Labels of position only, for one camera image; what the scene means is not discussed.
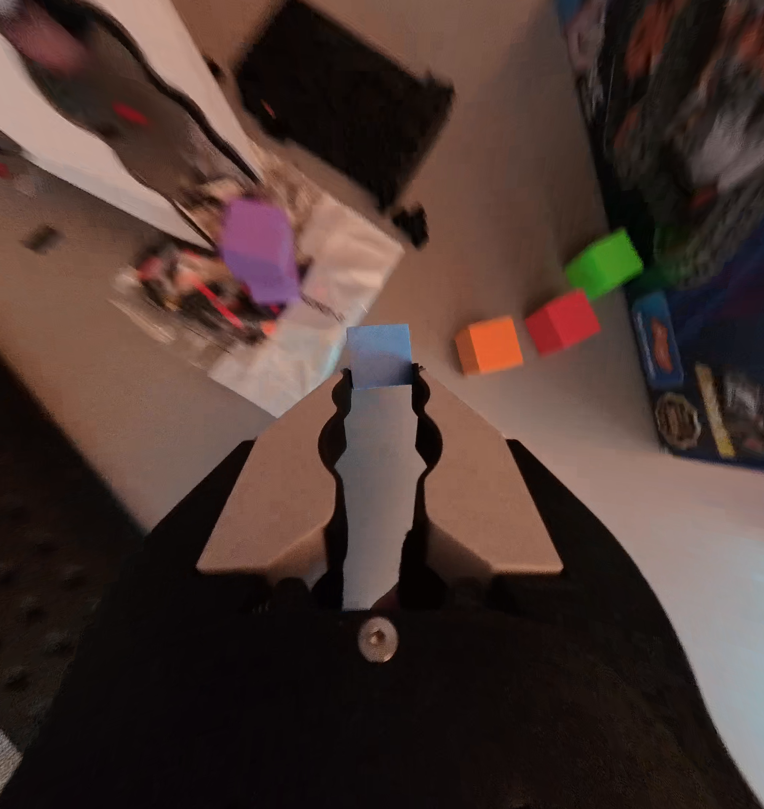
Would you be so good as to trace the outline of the black perforated building plate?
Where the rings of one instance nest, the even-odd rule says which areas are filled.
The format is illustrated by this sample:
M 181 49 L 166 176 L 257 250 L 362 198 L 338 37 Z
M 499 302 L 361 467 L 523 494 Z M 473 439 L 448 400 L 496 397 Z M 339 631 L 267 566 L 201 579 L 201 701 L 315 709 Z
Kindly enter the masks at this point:
M 306 2 L 285 2 L 235 67 L 240 101 L 271 137 L 353 180 L 384 211 L 435 144 L 455 100 Z

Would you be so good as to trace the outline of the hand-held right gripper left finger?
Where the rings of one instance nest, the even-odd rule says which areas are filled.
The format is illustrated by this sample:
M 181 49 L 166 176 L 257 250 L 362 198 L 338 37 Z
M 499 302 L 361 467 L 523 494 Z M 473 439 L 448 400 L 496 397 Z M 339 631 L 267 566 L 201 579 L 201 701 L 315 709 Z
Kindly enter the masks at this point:
M 347 450 L 352 380 L 336 373 L 255 440 L 197 561 L 202 574 L 300 579 L 324 608 L 344 606 L 348 530 L 336 469 Z

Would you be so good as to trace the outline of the purple foam cube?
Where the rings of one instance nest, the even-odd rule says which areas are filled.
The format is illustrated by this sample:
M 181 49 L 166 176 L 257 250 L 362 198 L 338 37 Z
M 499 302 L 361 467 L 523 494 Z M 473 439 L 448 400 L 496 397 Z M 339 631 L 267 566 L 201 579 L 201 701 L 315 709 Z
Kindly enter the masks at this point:
M 219 253 L 255 303 L 286 306 L 299 299 L 294 231 L 280 207 L 248 197 L 231 201 L 224 212 Z

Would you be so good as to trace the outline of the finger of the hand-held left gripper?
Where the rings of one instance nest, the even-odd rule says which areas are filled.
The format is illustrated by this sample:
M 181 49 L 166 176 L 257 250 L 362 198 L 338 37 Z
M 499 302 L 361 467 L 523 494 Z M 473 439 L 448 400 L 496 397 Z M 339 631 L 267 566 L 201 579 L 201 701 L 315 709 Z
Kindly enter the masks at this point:
M 0 32 L 0 132 L 34 166 L 186 244 L 211 241 L 174 203 L 138 182 L 102 139 L 61 115 Z
M 89 1 L 88 7 L 211 145 L 242 174 L 261 183 L 262 152 L 241 127 L 173 3 Z

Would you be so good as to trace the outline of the blue toy robot box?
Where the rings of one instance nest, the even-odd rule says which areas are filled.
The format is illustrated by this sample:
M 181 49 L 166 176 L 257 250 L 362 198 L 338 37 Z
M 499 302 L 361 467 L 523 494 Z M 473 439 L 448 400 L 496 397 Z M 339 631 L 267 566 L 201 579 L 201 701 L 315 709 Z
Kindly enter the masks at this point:
M 764 471 L 764 1 L 554 4 L 660 446 Z

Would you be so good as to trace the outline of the blue foam cube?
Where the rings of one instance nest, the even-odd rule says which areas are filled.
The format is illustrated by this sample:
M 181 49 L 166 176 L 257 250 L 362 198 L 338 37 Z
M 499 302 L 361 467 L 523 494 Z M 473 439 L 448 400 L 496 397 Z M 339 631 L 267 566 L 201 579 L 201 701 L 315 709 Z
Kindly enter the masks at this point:
M 412 384 L 414 364 L 407 324 L 350 327 L 346 349 L 354 390 Z

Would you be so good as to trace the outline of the red foam cube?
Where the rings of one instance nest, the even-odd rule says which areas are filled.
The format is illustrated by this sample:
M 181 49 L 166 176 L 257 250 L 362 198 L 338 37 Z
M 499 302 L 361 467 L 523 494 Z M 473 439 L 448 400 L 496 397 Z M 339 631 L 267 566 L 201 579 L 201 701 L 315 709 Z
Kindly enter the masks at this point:
M 536 309 L 525 326 L 540 357 L 577 346 L 601 332 L 599 319 L 581 289 L 570 290 Z

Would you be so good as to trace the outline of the orange foam cube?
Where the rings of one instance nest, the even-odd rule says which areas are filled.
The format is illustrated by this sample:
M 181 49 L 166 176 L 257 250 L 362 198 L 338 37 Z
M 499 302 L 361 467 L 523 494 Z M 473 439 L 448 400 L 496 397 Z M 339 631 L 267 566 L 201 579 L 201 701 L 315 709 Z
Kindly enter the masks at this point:
M 461 373 L 489 375 L 524 364 L 513 318 L 482 320 L 460 329 L 454 339 Z

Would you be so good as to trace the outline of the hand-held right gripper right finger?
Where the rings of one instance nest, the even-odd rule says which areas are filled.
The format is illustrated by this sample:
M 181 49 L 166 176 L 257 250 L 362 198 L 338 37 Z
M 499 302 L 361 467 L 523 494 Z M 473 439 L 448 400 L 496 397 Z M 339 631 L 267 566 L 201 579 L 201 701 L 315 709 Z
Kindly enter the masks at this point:
M 401 551 L 398 603 L 434 609 L 458 587 L 486 595 L 503 577 L 558 577 L 560 554 L 503 434 L 418 365 L 412 407 L 425 469 Z

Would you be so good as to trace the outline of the clear bag of building parts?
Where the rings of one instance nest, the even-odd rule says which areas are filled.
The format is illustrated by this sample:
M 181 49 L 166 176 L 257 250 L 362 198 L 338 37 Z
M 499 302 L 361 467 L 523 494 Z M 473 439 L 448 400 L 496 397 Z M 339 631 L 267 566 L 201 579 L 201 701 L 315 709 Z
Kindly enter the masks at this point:
M 159 308 L 135 279 L 115 278 L 110 303 L 155 342 L 193 367 L 280 417 L 324 383 L 337 367 L 347 329 L 361 324 L 405 250 L 395 239 L 329 195 L 313 206 L 300 237 L 311 259 L 302 295 L 259 338 L 254 321 L 245 343 L 225 329 Z

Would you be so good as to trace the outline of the black connector cluster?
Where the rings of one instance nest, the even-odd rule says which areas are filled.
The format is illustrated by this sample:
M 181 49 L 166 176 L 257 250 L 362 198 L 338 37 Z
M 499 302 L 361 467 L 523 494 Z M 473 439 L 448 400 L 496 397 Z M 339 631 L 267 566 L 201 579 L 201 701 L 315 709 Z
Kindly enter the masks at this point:
M 421 250 L 428 244 L 430 233 L 427 212 L 423 205 L 399 207 L 392 212 L 390 218 L 395 228 L 407 238 L 415 249 Z

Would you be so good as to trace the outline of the green foam cube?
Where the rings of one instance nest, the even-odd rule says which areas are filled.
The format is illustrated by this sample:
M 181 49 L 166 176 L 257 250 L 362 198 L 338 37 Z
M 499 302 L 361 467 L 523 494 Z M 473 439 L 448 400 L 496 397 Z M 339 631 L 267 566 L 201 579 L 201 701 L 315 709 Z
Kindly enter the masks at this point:
M 626 228 L 596 240 L 565 268 L 571 288 L 580 289 L 590 301 L 610 294 L 637 278 L 644 263 Z

